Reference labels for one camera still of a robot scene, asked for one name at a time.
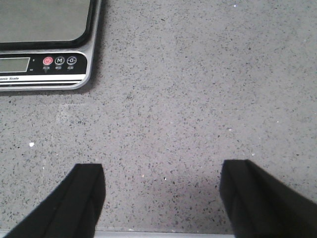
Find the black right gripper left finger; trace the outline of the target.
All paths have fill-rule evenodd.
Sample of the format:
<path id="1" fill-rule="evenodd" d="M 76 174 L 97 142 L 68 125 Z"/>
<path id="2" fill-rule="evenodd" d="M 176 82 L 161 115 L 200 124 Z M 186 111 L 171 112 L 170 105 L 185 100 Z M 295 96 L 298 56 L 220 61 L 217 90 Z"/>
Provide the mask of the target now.
<path id="1" fill-rule="evenodd" d="M 106 197 L 101 164 L 76 164 L 7 238 L 92 238 Z"/>

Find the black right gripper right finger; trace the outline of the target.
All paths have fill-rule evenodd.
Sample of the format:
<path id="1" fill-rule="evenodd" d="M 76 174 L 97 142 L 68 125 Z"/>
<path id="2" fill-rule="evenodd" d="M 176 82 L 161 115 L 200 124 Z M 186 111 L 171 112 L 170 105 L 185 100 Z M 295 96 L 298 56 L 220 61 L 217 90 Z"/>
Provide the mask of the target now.
<path id="1" fill-rule="evenodd" d="M 219 188 L 237 238 L 315 238 L 317 205 L 250 160 L 225 160 Z"/>

